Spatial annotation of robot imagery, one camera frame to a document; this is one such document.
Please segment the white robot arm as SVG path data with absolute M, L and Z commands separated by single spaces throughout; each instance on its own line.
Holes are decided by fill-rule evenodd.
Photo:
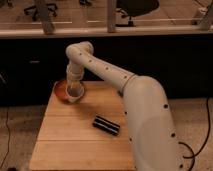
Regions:
M 162 85 L 149 76 L 138 76 L 93 56 L 89 42 L 66 48 L 66 94 L 70 102 L 84 95 L 80 83 L 90 70 L 122 94 L 129 139 L 137 171 L 183 171 L 183 158 Z

